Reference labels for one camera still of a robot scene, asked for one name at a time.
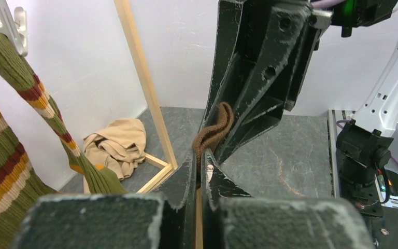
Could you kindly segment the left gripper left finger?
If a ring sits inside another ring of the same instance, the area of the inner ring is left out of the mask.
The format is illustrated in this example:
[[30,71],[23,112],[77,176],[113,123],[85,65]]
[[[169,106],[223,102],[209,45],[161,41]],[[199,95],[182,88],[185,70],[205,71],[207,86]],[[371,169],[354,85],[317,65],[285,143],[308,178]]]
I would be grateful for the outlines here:
[[57,194],[29,209],[12,248],[194,248],[195,155],[149,193]]

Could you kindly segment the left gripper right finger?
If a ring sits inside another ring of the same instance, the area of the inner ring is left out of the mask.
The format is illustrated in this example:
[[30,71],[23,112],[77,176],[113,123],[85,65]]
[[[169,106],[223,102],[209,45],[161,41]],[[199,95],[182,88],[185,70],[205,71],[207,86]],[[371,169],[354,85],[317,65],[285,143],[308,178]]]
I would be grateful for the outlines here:
[[343,199],[256,198],[201,158],[204,248],[373,248],[360,214]]

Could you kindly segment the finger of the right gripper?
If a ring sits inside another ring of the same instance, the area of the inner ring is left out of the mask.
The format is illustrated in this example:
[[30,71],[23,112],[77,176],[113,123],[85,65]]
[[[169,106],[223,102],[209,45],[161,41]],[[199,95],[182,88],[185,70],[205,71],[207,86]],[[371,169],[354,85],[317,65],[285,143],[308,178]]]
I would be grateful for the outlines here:
[[214,63],[201,128],[208,126],[214,118],[218,105],[218,92],[236,45],[243,5],[244,1],[218,2]]
[[221,163],[293,108],[323,32],[323,11],[310,1],[242,1],[235,10],[235,35],[219,43],[233,50],[217,94],[234,114],[216,149]]

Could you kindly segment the tan brown sock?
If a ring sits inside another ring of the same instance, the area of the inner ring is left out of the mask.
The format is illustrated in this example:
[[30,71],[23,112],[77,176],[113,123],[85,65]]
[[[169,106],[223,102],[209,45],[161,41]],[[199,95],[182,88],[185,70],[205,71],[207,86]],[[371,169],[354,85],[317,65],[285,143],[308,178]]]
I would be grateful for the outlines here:
[[222,139],[228,134],[234,122],[234,114],[228,102],[218,106],[217,122],[202,129],[194,138],[192,149],[196,155],[196,189],[201,186],[201,158],[206,149],[213,153]]

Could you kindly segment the white plastic clip hanger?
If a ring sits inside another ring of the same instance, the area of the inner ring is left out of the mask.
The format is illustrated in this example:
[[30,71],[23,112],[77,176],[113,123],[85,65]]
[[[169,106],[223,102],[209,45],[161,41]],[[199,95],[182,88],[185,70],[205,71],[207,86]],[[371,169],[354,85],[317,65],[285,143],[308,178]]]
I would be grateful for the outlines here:
[[11,13],[8,3],[0,0],[0,34],[8,37],[19,55],[27,56],[27,13],[23,7],[18,6]]

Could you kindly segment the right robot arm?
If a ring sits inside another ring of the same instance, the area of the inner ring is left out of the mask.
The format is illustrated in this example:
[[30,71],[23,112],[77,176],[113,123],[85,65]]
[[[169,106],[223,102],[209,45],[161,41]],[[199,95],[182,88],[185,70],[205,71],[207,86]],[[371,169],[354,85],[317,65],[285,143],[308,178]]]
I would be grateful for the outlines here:
[[[292,110],[312,53],[330,26],[341,36],[389,19],[398,1],[219,1],[214,65],[201,136],[218,162],[272,129]],[[382,216],[374,193],[398,121],[398,41],[363,105],[336,139],[344,155],[340,196],[366,216]]]

